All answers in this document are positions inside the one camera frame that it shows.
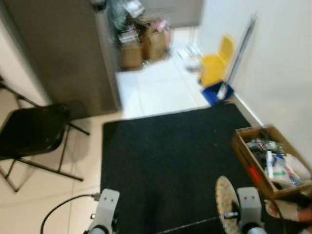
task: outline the black cable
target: black cable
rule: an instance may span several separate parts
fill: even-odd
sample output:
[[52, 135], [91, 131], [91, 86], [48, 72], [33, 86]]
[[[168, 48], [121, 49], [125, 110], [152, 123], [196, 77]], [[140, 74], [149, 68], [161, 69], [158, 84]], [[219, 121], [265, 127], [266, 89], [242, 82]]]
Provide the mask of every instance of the black cable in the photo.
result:
[[40, 227], [40, 234], [43, 234], [43, 227], [44, 227], [44, 224], [45, 222], [47, 221], [48, 217], [57, 209], [59, 208], [60, 206], [64, 205], [65, 203], [69, 202], [69, 201], [72, 201], [74, 199], [77, 199], [77, 198], [80, 198], [80, 197], [85, 197], [85, 196], [89, 196], [89, 197], [94, 197], [94, 194], [83, 194], [83, 195], [79, 195], [79, 196], [74, 196], [70, 199], [67, 199], [66, 201], [62, 202], [61, 204], [57, 205], [56, 207], [54, 207], [43, 219], [42, 221], [42, 224], [41, 224], [41, 227]]
[[277, 203], [275, 202], [275, 200], [271, 199], [271, 202], [272, 202], [272, 203], [274, 204], [274, 206], [276, 207], [277, 212], [278, 212], [278, 214], [279, 214], [279, 216], [280, 216], [280, 218], [281, 218], [281, 220], [282, 220], [283, 234], [287, 234], [287, 232], [286, 232], [285, 219], [283, 218], [283, 215], [282, 215], [282, 213], [281, 213], [281, 210], [279, 209], [279, 207], [278, 207]]

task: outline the red object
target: red object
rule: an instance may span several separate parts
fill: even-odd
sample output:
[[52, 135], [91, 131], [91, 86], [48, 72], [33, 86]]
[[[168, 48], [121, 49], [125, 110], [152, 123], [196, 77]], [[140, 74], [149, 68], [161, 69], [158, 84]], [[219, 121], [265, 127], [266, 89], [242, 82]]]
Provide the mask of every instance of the red object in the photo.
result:
[[261, 175], [254, 166], [250, 166], [249, 171], [256, 183], [259, 183], [262, 180]]

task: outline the white wall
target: white wall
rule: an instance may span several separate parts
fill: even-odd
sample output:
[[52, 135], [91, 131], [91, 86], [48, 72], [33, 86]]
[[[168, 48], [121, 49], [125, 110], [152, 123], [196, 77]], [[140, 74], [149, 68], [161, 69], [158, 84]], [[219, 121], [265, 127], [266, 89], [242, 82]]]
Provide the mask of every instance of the white wall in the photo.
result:
[[225, 33], [238, 43], [255, 10], [234, 89], [312, 164], [311, 0], [206, 0], [198, 45], [216, 52]]
[[16, 92], [44, 105], [47, 95], [0, 20], [0, 74]]

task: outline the cardboard box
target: cardboard box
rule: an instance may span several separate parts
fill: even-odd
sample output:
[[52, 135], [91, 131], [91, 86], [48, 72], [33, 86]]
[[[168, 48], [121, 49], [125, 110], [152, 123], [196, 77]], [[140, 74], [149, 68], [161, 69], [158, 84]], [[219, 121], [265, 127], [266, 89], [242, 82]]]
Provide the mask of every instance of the cardboard box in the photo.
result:
[[120, 49], [120, 63], [123, 69], [139, 69], [143, 63], [142, 46], [123, 45]]
[[[244, 166], [246, 172], [251, 177], [255, 187], [257, 187], [264, 196], [274, 199], [286, 197], [298, 193], [302, 190], [311, 188], [312, 182], [308, 182], [307, 184], [289, 189], [279, 190], [275, 187], [273, 182], [267, 177], [264, 169], [260, 166], [253, 153], [246, 145], [246, 142], [249, 142], [251, 139], [260, 137], [261, 129], [261, 127], [238, 129], [236, 130], [232, 140], [232, 148]], [[290, 145], [285, 137], [274, 126], [269, 125], [266, 126], [265, 129], [274, 141], [280, 142], [283, 145], [287, 153], [297, 157], [297, 159], [299, 159], [307, 167], [307, 169], [312, 172], [311, 167], [304, 161], [302, 156], [292, 145]]]
[[162, 59], [167, 53], [166, 34], [149, 27], [143, 36], [144, 58], [146, 60]]

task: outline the black folding chair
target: black folding chair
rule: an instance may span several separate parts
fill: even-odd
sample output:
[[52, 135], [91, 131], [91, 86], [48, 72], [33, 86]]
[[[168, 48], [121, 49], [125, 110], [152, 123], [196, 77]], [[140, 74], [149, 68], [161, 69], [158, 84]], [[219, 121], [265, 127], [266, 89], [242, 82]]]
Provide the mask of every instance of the black folding chair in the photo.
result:
[[[39, 106], [28, 98], [16, 93], [0, 82], [0, 89], [3, 88], [12, 93], [20, 109], [11, 112], [0, 132], [0, 160], [13, 159], [8, 173], [0, 167], [0, 175], [6, 180], [10, 187], [18, 192], [9, 178], [16, 161], [41, 168], [58, 175], [83, 181], [83, 178], [61, 171], [64, 160], [64, 153], [71, 128], [82, 133], [89, 133], [80, 127], [72, 124], [69, 120], [70, 110], [64, 104]], [[24, 100], [33, 105], [33, 108], [24, 109], [20, 101]], [[58, 169], [53, 169], [36, 162], [26, 160], [23, 157], [48, 153], [55, 150], [62, 142], [67, 127], [63, 151], [60, 157]]]

